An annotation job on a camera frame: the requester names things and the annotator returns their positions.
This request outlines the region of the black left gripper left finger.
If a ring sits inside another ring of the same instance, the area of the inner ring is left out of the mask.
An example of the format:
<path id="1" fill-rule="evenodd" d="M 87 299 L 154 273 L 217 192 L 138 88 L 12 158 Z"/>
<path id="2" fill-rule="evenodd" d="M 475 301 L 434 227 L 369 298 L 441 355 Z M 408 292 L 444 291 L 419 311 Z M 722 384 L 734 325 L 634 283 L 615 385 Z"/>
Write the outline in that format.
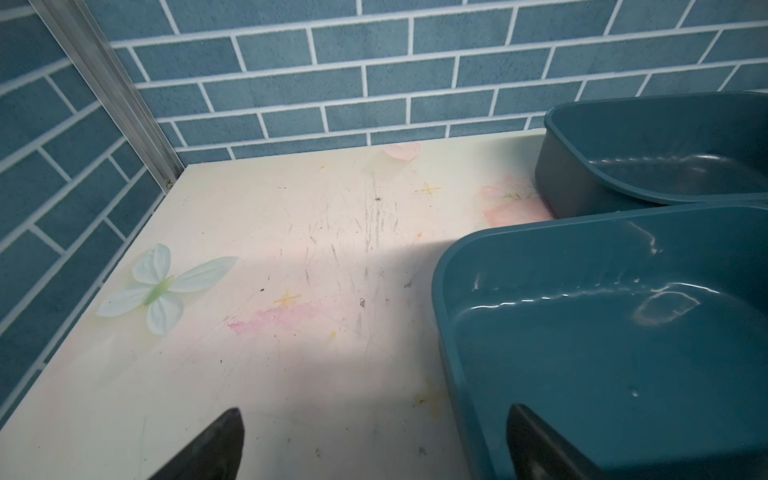
<path id="1" fill-rule="evenodd" d="M 238 408 L 230 408 L 160 468 L 151 480 L 235 480 L 242 460 L 245 428 Z"/>

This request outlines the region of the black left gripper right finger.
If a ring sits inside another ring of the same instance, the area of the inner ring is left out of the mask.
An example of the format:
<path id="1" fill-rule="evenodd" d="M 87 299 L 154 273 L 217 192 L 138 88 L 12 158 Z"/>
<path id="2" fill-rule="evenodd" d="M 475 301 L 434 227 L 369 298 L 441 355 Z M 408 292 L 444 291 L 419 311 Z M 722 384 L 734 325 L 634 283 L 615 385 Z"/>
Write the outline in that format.
<path id="1" fill-rule="evenodd" d="M 517 479 L 607 479 L 606 473 L 522 404 L 513 404 L 506 438 Z"/>

